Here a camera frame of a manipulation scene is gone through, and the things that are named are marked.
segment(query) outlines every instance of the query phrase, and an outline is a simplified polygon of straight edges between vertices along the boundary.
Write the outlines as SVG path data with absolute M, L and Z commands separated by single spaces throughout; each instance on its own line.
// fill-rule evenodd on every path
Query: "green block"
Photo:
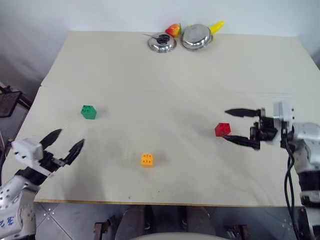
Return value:
M 83 105 L 81 114 L 85 119 L 95 119 L 97 111 L 95 110 L 94 106 Z

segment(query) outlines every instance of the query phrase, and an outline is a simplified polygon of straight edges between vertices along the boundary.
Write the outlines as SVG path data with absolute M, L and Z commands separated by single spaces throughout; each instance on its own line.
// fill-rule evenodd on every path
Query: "stainless steel bowl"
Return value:
M 177 46 L 177 41 L 167 33 L 160 32 L 148 40 L 149 48 L 156 53 L 171 52 Z
M 213 36 L 210 29 L 202 24 L 187 26 L 181 36 L 181 45 L 189 50 L 196 51 L 207 46 Z

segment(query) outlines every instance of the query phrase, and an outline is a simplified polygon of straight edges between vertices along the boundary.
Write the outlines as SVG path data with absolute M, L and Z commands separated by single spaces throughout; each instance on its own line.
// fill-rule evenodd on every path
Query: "white wall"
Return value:
M 26 84 L 21 88 L 33 96 L 34 85 L 48 73 L 68 30 L 159 32 L 176 22 L 186 26 L 225 20 L 220 33 L 299 36 L 313 59 L 320 61 L 319 2 L 0 0 L 2 57 L 12 71 L 23 76 L 20 82 L 30 83 L 31 89 Z

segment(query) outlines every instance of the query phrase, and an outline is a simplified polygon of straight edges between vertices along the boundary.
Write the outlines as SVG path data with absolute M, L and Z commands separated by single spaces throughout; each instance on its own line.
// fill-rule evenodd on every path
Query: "table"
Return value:
M 254 120 L 224 110 L 266 107 L 272 115 L 284 99 L 297 122 L 319 123 L 319 77 L 294 37 L 217 35 L 203 51 L 156 54 L 142 33 L 71 32 L 17 138 L 63 128 L 49 148 L 57 157 L 80 138 L 85 145 L 36 200 L 285 206 L 286 152 L 237 146 L 214 127 L 231 123 L 233 134 L 248 136 Z M 97 118 L 84 119 L 82 105 L 93 105 Z M 154 154 L 153 168 L 140 166 L 142 153 Z M 4 180 L 23 167 L 11 153 Z

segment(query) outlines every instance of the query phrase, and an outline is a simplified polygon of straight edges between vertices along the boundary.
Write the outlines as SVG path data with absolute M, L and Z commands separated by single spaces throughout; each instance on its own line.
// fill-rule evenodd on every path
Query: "red cube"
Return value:
M 231 132 L 229 123 L 220 122 L 214 129 L 216 137 L 223 137 Z

